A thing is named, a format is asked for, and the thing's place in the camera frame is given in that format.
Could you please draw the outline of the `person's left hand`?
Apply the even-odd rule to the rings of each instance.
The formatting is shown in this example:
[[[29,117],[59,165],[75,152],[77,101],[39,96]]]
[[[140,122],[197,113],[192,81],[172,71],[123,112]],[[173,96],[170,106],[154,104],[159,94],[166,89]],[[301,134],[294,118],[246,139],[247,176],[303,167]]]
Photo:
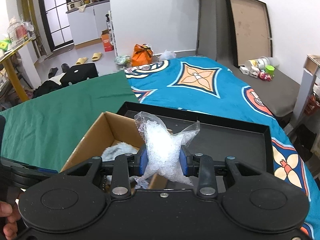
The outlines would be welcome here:
[[[5,223],[1,227],[1,234],[8,240],[15,239],[18,232],[17,222],[21,218],[17,204],[10,205],[1,202],[1,218],[5,219]]]

